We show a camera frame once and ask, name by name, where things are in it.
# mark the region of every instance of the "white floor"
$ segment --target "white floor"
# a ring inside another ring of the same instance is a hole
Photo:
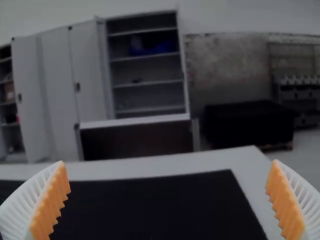
[[[265,155],[288,165],[320,191],[320,129],[296,131],[292,151],[267,152]]]

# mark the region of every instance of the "shelving unit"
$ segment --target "shelving unit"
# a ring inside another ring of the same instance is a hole
[[[15,99],[11,46],[0,47],[0,152],[5,162],[26,162]]]
[[[271,42],[268,45],[273,95],[297,112],[296,128],[320,123],[320,45]]]
[[[106,21],[116,119],[186,113],[175,11]]]

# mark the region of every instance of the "wall shelf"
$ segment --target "wall shelf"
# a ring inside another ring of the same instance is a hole
[[[160,80],[160,81],[143,81],[138,83],[125,83],[114,85],[114,89],[123,89],[123,88],[134,88],[134,87],[143,87],[143,86],[152,86],[152,85],[163,85],[163,84],[177,84],[183,83],[183,79],[175,79],[175,80]]]
[[[273,59],[313,59],[315,56],[305,56],[305,55],[270,55]]]
[[[183,110],[185,105],[168,105],[168,106],[152,106],[152,107],[137,107],[131,109],[117,110],[117,114],[135,114],[135,113],[146,113],[146,112],[162,112],[162,111],[173,111]]]
[[[124,62],[124,61],[132,61],[132,60],[140,60],[140,59],[150,59],[150,58],[159,58],[159,57],[170,57],[170,56],[178,56],[180,52],[166,52],[166,53],[159,53],[159,54],[150,54],[150,55],[143,55],[143,56],[126,56],[126,57],[116,57],[111,59],[112,63],[116,62]]]
[[[158,27],[158,28],[150,28],[150,29],[142,29],[142,30],[133,30],[133,31],[123,31],[110,33],[108,37],[119,37],[119,36],[128,36],[135,34],[145,34],[145,33],[154,33],[154,32],[166,32],[166,31],[176,31],[177,27]]]

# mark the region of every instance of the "cabinet handle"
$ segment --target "cabinet handle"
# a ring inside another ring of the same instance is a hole
[[[21,93],[18,93],[17,95],[17,98],[18,98],[18,103],[22,103],[22,94]]]
[[[79,82],[77,82],[77,83],[74,84],[74,88],[75,88],[75,91],[76,91],[77,93],[80,93],[80,91],[81,91],[81,85],[80,85]]]

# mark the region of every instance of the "black mat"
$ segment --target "black mat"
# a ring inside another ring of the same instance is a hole
[[[51,240],[266,240],[230,170],[72,182]]]

